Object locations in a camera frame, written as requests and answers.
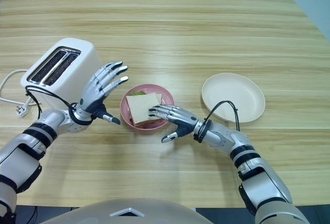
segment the bread slice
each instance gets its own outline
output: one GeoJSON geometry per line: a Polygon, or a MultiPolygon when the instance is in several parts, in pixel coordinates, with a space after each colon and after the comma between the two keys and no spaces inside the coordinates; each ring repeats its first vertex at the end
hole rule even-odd
{"type": "Polygon", "coordinates": [[[150,117],[149,109],[161,103],[161,94],[150,93],[146,95],[126,96],[134,126],[162,120],[150,117]]]}

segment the black cable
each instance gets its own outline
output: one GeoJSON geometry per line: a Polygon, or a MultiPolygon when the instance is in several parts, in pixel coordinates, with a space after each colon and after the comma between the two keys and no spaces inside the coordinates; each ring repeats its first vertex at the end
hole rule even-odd
{"type": "Polygon", "coordinates": [[[33,214],[31,215],[30,219],[27,221],[26,224],[29,224],[29,223],[30,223],[30,221],[32,220],[32,218],[34,218],[36,212],[37,212],[37,206],[35,206],[35,209],[34,209],[34,211],[33,211],[33,214]]]}
{"type": "Polygon", "coordinates": [[[240,125],[239,125],[238,113],[237,113],[238,109],[235,107],[235,105],[233,104],[232,101],[225,100],[225,101],[221,101],[218,104],[216,104],[215,107],[210,111],[210,113],[208,114],[208,116],[206,118],[204,118],[204,122],[201,125],[200,129],[198,130],[198,133],[197,133],[198,136],[200,134],[200,131],[201,131],[202,127],[205,126],[207,120],[210,118],[210,116],[213,114],[213,112],[215,112],[216,109],[219,108],[219,106],[222,105],[222,104],[224,104],[224,103],[228,103],[233,108],[234,114],[235,114],[236,130],[237,131],[240,131],[241,130],[240,125]]]}
{"type": "Polygon", "coordinates": [[[61,100],[68,108],[72,108],[72,105],[69,104],[66,100],[64,100],[63,98],[61,98],[59,95],[56,95],[55,93],[51,92],[51,91],[48,91],[46,89],[43,89],[39,86],[32,86],[32,85],[28,85],[25,87],[25,91],[26,91],[26,95],[27,96],[30,96],[34,101],[35,103],[37,104],[38,106],[38,119],[40,118],[40,115],[42,113],[42,109],[40,107],[40,103],[38,102],[37,98],[32,94],[32,91],[35,91],[35,92],[39,92],[39,93],[42,93],[42,94],[45,94],[45,95],[49,95],[49,96],[52,96],[54,98],[57,98],[59,100],[61,100]]]}
{"type": "Polygon", "coordinates": [[[30,91],[26,91],[26,95],[27,96],[30,96],[33,99],[33,101],[37,104],[37,106],[38,106],[38,119],[39,119],[40,118],[40,115],[42,113],[42,109],[40,107],[40,103],[38,102],[37,98],[30,91]]]}
{"type": "Polygon", "coordinates": [[[32,224],[35,224],[37,222],[37,218],[38,218],[38,207],[36,208],[36,215],[34,217],[32,224]]]}
{"type": "Polygon", "coordinates": [[[55,97],[55,98],[61,100],[61,101],[67,106],[67,107],[70,107],[70,104],[69,104],[66,100],[64,100],[63,98],[61,98],[59,95],[56,95],[55,93],[52,93],[51,91],[48,91],[48,90],[46,90],[46,89],[43,89],[43,88],[41,88],[41,87],[39,87],[39,86],[32,86],[32,85],[28,85],[28,86],[26,86],[26,87],[25,87],[25,90],[26,90],[26,91],[28,91],[28,90],[29,90],[29,91],[35,91],[35,90],[28,89],[28,88],[36,88],[36,89],[42,90],[42,91],[44,91],[44,92],[50,94],[52,97],[55,97]]]}

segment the white plate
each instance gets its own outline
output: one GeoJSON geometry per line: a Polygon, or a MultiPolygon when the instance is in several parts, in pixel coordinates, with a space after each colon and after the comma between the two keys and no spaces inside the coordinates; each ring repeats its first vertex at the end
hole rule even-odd
{"type": "MultiPolygon", "coordinates": [[[[219,73],[208,78],[202,88],[205,106],[212,110],[220,101],[230,100],[238,109],[239,122],[251,122],[265,110],[263,92],[250,79],[235,73],[219,73]]],[[[233,108],[222,104],[214,113],[226,121],[235,122],[233,108]]]]}

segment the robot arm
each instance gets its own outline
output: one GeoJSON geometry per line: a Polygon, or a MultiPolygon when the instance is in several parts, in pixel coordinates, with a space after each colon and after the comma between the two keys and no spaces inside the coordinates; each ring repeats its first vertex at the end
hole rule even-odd
{"type": "Polygon", "coordinates": [[[27,190],[41,172],[39,160],[57,136],[77,133],[88,128],[99,117],[109,122],[120,121],[107,113],[103,100],[127,76],[112,81],[127,70],[121,61],[101,67],[87,83],[79,103],[68,110],[48,109],[23,133],[0,150],[0,223],[15,222],[17,194],[27,190]]]}
{"type": "Polygon", "coordinates": [[[291,194],[267,161],[258,154],[249,138],[211,120],[200,121],[193,113],[173,105],[157,105],[150,116],[164,118],[178,125],[175,132],[163,137],[168,142],[193,132],[194,139],[223,150],[233,161],[242,183],[239,193],[255,223],[309,223],[292,205],[291,194]]]}

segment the toaster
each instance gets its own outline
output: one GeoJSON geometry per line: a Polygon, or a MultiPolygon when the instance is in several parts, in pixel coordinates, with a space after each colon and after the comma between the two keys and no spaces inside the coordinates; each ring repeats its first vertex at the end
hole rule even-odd
{"type": "MultiPolygon", "coordinates": [[[[38,86],[69,103],[78,102],[91,76],[102,66],[92,43],[64,38],[52,46],[21,78],[23,87],[38,86]]],[[[46,108],[66,109],[57,98],[32,92],[46,108]]]]}

